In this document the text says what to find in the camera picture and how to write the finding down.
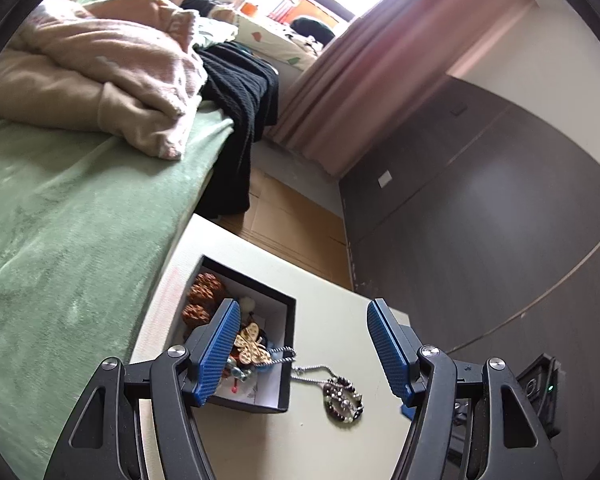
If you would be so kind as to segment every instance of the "pendant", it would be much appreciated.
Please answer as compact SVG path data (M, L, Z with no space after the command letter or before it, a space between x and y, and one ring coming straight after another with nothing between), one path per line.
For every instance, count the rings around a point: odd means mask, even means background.
M337 377L324 383L324 409L337 422L350 424L362 415L362 394L356 392L351 381Z

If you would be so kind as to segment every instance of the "white table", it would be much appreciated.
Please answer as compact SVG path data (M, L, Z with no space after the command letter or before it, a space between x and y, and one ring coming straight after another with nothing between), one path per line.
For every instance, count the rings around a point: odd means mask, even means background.
M218 480L389 479L410 422L386 382L366 330L368 299L273 256L194 216L155 291L131 362L164 350L187 278L205 255L296 298L298 365L327 364L363 394L357 424L339 427L312 384L292 382L289 410L261 415L208 404L194 412ZM406 314L396 312L408 324ZM142 441L152 480L164 478L150 401L141 405Z

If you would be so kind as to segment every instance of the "gold butterfly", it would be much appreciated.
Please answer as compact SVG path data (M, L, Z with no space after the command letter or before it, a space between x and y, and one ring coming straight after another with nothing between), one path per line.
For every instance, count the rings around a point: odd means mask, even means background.
M271 355L260 343L262 338L258 338L259 333L258 325L250 323L235 337L234 346L240 350L238 358L243 365L266 365L271 362Z

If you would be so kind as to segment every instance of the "white wall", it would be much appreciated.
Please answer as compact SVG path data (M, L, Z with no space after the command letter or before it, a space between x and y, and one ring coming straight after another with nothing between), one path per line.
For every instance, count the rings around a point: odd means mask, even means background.
M545 120L600 163L600 42L564 0L533 7L464 74Z

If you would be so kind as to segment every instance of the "dark wall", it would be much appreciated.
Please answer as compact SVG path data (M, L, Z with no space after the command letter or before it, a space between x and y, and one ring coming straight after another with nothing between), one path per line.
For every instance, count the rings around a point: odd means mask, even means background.
M600 166L449 78L340 190L357 292L407 312L454 358L497 355L514 373L542 352L562 362L569 418L555 447L565 478L585 479L600 461Z

